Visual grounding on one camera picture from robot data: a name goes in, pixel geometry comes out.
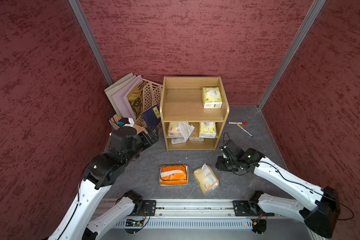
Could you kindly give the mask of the dark blue book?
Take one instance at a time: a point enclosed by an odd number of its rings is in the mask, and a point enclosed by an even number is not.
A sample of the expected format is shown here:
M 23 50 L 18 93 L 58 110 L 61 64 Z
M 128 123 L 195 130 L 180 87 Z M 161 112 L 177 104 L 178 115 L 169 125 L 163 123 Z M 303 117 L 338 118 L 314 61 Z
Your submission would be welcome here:
M 160 106 L 154 105 L 141 113 L 148 127 L 155 128 L 161 123 Z

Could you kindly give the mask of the yellow white pen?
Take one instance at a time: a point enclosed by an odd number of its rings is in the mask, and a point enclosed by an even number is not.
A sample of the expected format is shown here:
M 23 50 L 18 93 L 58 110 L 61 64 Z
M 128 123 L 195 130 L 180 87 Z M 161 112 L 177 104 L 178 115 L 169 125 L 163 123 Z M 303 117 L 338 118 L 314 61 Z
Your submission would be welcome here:
M 242 131 L 244 131 L 247 135 L 249 135 L 251 138 L 253 138 L 253 135 L 250 134 L 244 127 L 242 127 L 242 125 L 237 124 L 237 126 L 238 126 Z

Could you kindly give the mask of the cream tissue pack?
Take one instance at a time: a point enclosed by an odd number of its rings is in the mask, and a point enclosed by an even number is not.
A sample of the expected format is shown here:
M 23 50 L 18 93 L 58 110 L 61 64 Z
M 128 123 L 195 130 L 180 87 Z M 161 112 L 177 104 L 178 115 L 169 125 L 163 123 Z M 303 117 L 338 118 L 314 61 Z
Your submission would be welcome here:
M 195 170 L 194 177 L 204 195 L 219 186 L 218 178 L 207 164 L 203 164 L 201 168 Z

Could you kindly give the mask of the corner metal profile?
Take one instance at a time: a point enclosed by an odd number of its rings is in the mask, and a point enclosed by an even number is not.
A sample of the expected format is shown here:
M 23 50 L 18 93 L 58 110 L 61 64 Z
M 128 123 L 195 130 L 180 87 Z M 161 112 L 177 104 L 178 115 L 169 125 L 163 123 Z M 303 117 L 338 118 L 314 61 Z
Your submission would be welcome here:
M 314 0 L 311 7 L 309 8 L 301 26 L 299 27 L 294 39 L 292 40 L 288 50 L 286 51 L 283 60 L 281 61 L 278 69 L 276 70 L 274 76 L 272 77 L 268 87 L 266 88 L 263 96 L 261 97 L 257 108 L 259 111 L 263 109 L 267 100 L 271 96 L 271 93 L 275 89 L 276 85 L 278 84 L 279 80 L 281 79 L 282 75 L 284 74 L 285 70 L 287 69 L 289 63 L 293 59 L 295 53 L 299 49 L 301 43 L 303 42 L 304 38 L 306 37 L 307 33 L 309 32 L 311 26 L 313 25 L 314 21 L 316 20 L 317 16 L 319 15 L 320 11 L 322 10 L 323 6 L 325 5 L 326 0 Z
M 90 28 L 90 25 L 88 23 L 88 20 L 85 16 L 85 13 L 83 11 L 83 8 L 80 4 L 80 1 L 78 0 L 69 0 L 69 4 L 76 16 L 76 19 L 78 20 L 78 23 L 87 39 L 87 42 L 90 45 L 90 48 L 99 64 L 99 67 L 102 70 L 102 73 L 108 83 L 108 85 L 112 85 L 113 84 L 113 77 L 111 75 L 111 72 L 106 64 L 106 61 L 101 53 L 101 50 L 98 46 L 98 43 L 95 39 L 95 36 Z

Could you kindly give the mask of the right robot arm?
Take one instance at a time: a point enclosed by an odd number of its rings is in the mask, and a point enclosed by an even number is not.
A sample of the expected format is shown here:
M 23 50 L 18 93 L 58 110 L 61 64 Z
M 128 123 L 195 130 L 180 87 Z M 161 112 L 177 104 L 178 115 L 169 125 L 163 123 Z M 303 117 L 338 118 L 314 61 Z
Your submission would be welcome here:
M 330 239 L 340 221 L 341 206 L 337 191 L 306 182 L 271 161 L 263 153 L 249 148 L 243 151 L 232 140 L 220 147 L 216 168 L 238 176 L 251 173 L 261 177 L 287 194 L 291 199 L 255 191 L 247 201 L 234 201 L 235 215 L 254 217 L 253 232 L 263 233 L 266 217 L 281 215 L 304 223 L 315 234 Z

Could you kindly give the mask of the beige plastic file organizer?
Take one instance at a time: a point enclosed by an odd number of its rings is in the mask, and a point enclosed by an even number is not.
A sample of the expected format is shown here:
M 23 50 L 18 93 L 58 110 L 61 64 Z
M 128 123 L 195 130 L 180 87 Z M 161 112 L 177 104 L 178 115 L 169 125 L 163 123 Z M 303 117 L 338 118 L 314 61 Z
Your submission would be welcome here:
M 142 79 L 144 82 L 146 82 L 146 85 L 143 90 L 143 98 L 144 98 L 143 112 L 144 112 L 145 110 L 151 108 L 154 105 L 160 105 L 163 86 L 161 84 L 154 83 L 144 78 Z M 110 117 L 110 123 L 113 129 L 116 130 L 119 128 L 119 126 L 116 125 L 116 121 L 119 120 L 120 118 L 124 118 L 124 117 L 120 117 L 117 114 Z M 145 128 L 148 127 L 142 115 L 140 115 L 136 120 L 134 120 L 134 122 L 135 122 L 134 128 L 137 130 L 138 133 L 141 133 Z M 155 128 L 158 128 L 159 133 L 163 130 L 161 123 Z

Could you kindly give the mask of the wooden two-tier shelf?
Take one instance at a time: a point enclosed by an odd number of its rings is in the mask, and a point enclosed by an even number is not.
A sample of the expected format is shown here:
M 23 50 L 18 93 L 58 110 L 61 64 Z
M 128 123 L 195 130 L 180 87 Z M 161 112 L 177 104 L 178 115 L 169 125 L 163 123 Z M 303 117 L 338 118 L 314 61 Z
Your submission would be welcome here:
M 205 109 L 202 99 L 203 87 L 218 87 L 222 96 L 220 109 Z M 219 143 L 230 112 L 229 103 L 221 77 L 164 77 L 160 113 L 167 151 L 214 151 Z M 192 137 L 199 136 L 200 122 L 214 122 L 217 135 L 202 142 L 187 141 L 171 144 L 168 135 L 172 122 L 188 122 L 195 126 Z

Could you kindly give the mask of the green yellow tissue pack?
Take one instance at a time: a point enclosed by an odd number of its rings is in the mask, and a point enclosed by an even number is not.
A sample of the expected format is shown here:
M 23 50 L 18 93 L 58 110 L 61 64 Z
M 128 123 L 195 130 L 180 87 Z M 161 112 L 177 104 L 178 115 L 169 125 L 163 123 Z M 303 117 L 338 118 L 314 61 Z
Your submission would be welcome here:
M 202 99 L 204 109 L 220 109 L 223 104 L 219 87 L 203 87 Z

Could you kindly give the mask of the left corner metal profile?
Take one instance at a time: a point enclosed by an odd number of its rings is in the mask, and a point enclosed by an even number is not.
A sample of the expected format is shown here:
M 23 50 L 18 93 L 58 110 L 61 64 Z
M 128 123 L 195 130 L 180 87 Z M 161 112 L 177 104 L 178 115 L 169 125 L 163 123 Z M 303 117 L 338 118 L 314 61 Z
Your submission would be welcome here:
M 99 64 L 99 67 L 102 70 L 102 73 L 108 83 L 108 85 L 112 85 L 113 84 L 113 77 L 111 75 L 111 72 L 106 64 L 106 61 L 101 53 L 101 50 L 98 46 L 98 43 L 95 39 L 95 36 L 90 28 L 90 25 L 88 23 L 88 20 L 85 16 L 85 13 L 83 11 L 83 8 L 80 4 L 80 1 L 78 0 L 69 0 L 69 4 L 76 16 L 76 19 L 78 20 L 78 23 L 87 39 L 87 42 L 90 45 L 90 48 Z

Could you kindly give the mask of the butterfly print folder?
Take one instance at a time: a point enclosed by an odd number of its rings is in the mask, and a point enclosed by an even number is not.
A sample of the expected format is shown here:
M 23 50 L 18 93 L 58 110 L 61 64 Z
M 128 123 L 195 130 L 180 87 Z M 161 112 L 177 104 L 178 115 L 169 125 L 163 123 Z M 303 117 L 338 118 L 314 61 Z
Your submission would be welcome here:
M 143 90 L 145 85 L 146 82 L 144 81 L 135 83 L 126 95 L 127 107 L 129 108 L 134 120 L 136 120 L 143 112 Z

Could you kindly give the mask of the lower right yellow tissue pack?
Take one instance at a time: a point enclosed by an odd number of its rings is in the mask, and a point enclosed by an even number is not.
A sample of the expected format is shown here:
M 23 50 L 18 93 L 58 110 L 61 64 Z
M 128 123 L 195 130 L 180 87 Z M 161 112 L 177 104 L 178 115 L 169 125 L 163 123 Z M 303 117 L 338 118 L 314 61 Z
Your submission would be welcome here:
M 199 137 L 214 139 L 217 136 L 217 129 L 215 122 L 200 122 Z

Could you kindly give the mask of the orange tissue pack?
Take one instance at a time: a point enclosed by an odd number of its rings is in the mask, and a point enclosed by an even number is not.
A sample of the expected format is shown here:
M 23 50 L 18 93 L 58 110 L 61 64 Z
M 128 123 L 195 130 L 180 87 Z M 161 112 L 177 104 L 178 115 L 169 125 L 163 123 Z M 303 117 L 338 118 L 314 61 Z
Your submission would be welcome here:
M 159 176 L 161 186 L 183 186 L 189 182 L 187 165 L 163 165 Z

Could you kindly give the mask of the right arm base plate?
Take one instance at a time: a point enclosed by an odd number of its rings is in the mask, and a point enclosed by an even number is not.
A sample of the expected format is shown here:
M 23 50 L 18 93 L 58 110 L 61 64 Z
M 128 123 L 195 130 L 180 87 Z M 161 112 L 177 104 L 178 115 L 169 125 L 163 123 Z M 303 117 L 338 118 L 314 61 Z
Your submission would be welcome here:
M 257 203 L 252 201 L 233 201 L 236 217 L 274 217 L 274 213 L 264 212 Z

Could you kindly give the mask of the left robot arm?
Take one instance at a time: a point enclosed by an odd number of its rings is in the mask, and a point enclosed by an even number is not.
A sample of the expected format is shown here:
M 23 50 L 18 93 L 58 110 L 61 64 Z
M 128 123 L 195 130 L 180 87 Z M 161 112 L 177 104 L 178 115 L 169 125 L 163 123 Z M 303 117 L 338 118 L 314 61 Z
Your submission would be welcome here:
M 148 127 L 146 131 L 138 133 L 130 126 L 113 130 L 108 150 L 92 158 L 85 168 L 69 210 L 49 239 L 100 240 L 116 223 L 129 215 L 148 220 L 152 212 L 144 205 L 143 197 L 134 191 L 123 194 L 100 217 L 93 220 L 92 216 L 129 163 L 159 140 L 157 132 Z

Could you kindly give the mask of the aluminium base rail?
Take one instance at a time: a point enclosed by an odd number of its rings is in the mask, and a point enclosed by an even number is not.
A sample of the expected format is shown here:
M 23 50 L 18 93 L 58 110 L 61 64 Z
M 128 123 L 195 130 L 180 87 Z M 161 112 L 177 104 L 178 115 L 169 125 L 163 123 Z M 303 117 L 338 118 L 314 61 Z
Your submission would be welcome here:
M 135 235 L 142 229 L 250 230 L 254 217 L 236 217 L 233 200 L 156 200 L 156 212 L 148 220 L 127 216 L 113 228 Z

